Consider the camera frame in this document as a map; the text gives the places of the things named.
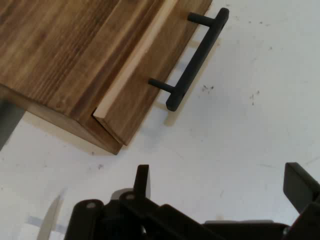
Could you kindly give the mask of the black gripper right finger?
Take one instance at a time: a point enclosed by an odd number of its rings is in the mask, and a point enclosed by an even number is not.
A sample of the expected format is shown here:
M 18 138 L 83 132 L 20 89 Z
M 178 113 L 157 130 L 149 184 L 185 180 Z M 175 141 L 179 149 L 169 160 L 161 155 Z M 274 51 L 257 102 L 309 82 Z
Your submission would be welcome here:
M 284 240 L 320 238 L 320 184 L 297 162 L 287 162 L 283 192 L 299 213 L 288 227 Z

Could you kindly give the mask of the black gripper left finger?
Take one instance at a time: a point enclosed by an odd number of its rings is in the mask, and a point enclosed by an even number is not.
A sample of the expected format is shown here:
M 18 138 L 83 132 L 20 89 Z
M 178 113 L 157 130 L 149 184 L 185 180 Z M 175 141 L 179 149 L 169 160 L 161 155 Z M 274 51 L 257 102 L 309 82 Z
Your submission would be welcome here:
M 221 240 L 202 224 L 168 204 L 157 205 L 150 191 L 149 166 L 137 167 L 133 188 L 104 204 L 98 199 L 77 203 L 66 240 Z

